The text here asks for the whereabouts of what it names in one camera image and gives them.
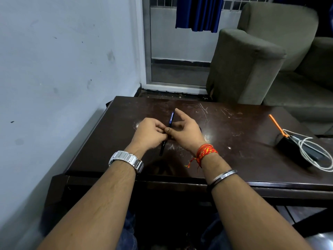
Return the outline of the silver metal bangle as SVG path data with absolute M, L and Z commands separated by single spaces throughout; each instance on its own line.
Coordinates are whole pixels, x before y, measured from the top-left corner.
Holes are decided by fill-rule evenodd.
M 213 181 L 207 186 L 206 191 L 207 191 L 208 193 L 211 193 L 212 189 L 214 189 L 214 187 L 215 187 L 219 182 L 221 182 L 223 179 L 225 179 L 225 178 L 227 178 L 227 177 L 229 177 L 229 176 L 231 176 L 231 175 L 233 175 L 233 174 L 237 174 L 237 173 L 238 173 L 237 170 L 232 170 L 232 169 L 231 169 L 231 170 L 228 170 L 228 171 L 225 172 L 225 173 L 220 174 L 219 176 L 215 177 L 215 178 L 213 179 Z

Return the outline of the person's right forearm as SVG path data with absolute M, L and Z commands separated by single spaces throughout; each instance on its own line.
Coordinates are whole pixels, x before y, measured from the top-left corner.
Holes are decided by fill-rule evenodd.
M 208 185 L 230 166 L 217 153 L 202 159 Z M 309 243 L 238 174 L 211 191 L 234 250 L 313 250 Z

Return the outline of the black power bank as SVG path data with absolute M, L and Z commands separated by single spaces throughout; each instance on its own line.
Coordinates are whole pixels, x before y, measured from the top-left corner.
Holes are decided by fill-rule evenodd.
M 328 168 L 332 161 L 322 147 L 312 142 L 310 137 L 301 136 L 300 134 L 291 134 L 288 138 L 282 137 L 280 141 L 276 142 L 275 146 L 294 163 L 303 168 L 312 167 L 312 162 Z

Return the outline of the blue curtain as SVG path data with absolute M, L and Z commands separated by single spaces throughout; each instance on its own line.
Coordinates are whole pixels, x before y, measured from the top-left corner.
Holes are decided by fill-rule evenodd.
M 177 0 L 175 28 L 218 32 L 224 0 Z

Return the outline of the silver metal wristwatch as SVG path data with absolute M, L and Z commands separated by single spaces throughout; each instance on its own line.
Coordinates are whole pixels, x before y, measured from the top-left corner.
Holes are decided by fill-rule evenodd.
M 139 160 L 135 155 L 130 154 L 126 151 L 115 152 L 110 158 L 108 166 L 110 167 L 115 160 L 124 161 L 130 164 L 135 169 L 135 172 L 137 174 L 140 174 L 144 168 L 144 164 L 141 160 Z

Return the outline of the person's right hand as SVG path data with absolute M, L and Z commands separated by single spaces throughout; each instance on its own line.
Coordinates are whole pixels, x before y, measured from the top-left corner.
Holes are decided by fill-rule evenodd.
M 182 121 L 173 122 L 171 127 L 180 127 L 182 128 L 182 131 L 178 135 L 169 136 L 174 139 L 182 148 L 195 156 L 199 147 L 203 144 L 206 144 L 207 142 L 194 119 L 190 118 L 186 113 L 177 108 L 174 110 L 174 112 L 182 119 Z

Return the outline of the dark wooden table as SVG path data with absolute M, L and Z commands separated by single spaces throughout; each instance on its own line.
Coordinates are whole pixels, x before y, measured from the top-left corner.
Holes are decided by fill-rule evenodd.
M 48 235 L 64 215 L 74 220 L 98 195 L 122 224 L 129 203 L 145 226 L 168 219 L 181 230 L 208 201 L 231 226 L 237 210 L 279 220 L 271 205 L 324 207 L 294 228 L 311 236 L 315 222 L 333 230 L 333 173 L 308 162 L 292 136 L 313 133 L 282 107 L 225 105 L 116 96 L 64 173 L 52 177 L 41 220 Z

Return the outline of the person's left forearm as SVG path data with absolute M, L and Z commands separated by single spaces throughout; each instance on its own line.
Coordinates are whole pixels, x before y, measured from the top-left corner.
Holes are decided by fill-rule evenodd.
M 145 152 L 129 145 L 139 160 Z M 134 187 L 136 172 L 115 160 L 101 178 L 45 237 L 37 250 L 115 250 Z

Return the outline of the person's left hand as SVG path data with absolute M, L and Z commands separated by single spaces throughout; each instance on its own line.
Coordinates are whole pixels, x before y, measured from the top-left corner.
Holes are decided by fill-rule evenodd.
M 154 149 L 168 138 L 164 132 L 165 128 L 167 127 L 157 119 L 144 118 L 138 125 L 130 145 L 143 152 Z

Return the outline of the red orange thread wristband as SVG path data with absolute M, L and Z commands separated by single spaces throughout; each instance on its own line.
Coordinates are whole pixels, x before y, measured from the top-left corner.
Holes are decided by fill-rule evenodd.
M 202 159 L 211 153 L 217 153 L 217 150 L 211 145 L 211 144 L 203 144 L 202 146 L 199 147 L 197 150 L 196 155 L 189 161 L 187 165 L 185 165 L 186 168 L 190 168 L 190 165 L 192 161 L 196 161 L 198 164 L 198 168 L 202 168 Z

